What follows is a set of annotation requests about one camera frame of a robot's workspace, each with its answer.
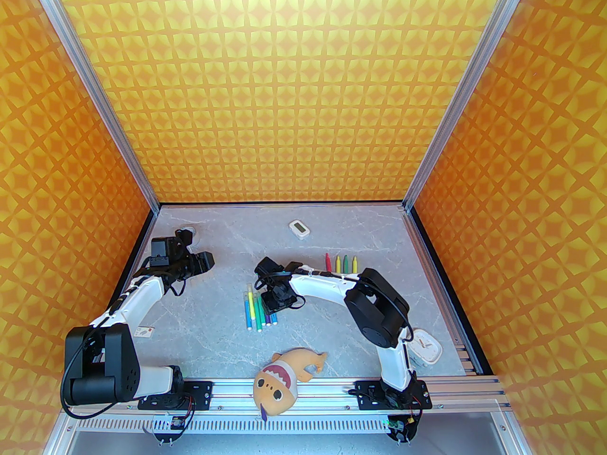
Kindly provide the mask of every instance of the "stuffed fish toy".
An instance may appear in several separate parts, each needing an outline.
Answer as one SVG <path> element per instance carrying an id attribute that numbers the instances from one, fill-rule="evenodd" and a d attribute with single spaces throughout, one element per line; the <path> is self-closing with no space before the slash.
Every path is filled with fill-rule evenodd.
<path id="1" fill-rule="evenodd" d="M 297 381 L 308 382 L 312 374 L 307 366 L 316 366 L 320 373 L 325 366 L 327 353 L 317 354 L 309 349 L 293 349 L 283 355 L 274 353 L 272 363 L 255 377 L 253 399 L 262 413 L 262 419 L 285 412 L 297 400 Z"/>

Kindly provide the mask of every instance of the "yellow patterned wall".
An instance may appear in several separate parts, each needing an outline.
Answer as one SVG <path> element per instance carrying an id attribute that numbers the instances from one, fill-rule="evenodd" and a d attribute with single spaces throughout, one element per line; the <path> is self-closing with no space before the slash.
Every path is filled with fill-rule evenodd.
<path id="1" fill-rule="evenodd" d="M 37 0 L 0 0 L 0 452 L 37 454 L 63 338 L 111 296 L 148 207 Z"/>
<path id="2" fill-rule="evenodd" d="M 496 0 L 63 0 L 160 201 L 402 199 Z"/>
<path id="3" fill-rule="evenodd" d="M 607 453 L 607 0 L 522 0 L 416 208 L 538 454 Z"/>

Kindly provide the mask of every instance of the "yellow marker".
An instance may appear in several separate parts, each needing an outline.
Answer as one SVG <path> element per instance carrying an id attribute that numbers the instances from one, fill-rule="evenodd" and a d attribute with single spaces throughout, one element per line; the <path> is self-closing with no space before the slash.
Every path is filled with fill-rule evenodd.
<path id="1" fill-rule="evenodd" d="M 247 283 L 247 290 L 249 295 L 249 312 L 251 312 L 251 320 L 255 320 L 255 304 L 253 303 L 253 286 L 251 283 Z"/>

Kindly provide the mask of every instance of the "small card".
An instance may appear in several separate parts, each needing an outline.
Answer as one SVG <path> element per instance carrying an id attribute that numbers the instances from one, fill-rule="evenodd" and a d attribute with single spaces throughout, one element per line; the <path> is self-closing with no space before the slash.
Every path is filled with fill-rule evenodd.
<path id="1" fill-rule="evenodd" d="M 151 337 L 154 327 L 137 327 L 135 337 Z"/>

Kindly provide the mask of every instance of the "marble tabletop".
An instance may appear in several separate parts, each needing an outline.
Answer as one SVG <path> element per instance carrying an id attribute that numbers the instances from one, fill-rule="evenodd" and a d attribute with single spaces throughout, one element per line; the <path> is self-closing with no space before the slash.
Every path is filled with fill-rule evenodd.
<path id="1" fill-rule="evenodd" d="M 310 228 L 304 240 L 288 229 L 293 219 Z M 142 323 L 155 328 L 152 337 L 134 339 L 141 365 L 177 364 L 184 377 L 254 377 L 272 353 L 308 347 L 328 353 L 321 376 L 379 376 L 375 346 L 336 303 L 309 298 L 261 333 L 245 327 L 243 293 L 264 256 L 324 269 L 328 252 L 332 260 L 356 255 L 359 271 L 378 270 L 410 305 L 413 327 L 440 341 L 440 360 L 418 367 L 420 377 L 464 375 L 396 203 L 164 206 L 152 237 L 185 226 L 195 229 L 190 251 L 212 252 L 215 266 L 189 279 L 181 297 L 169 293 L 152 307 Z"/>

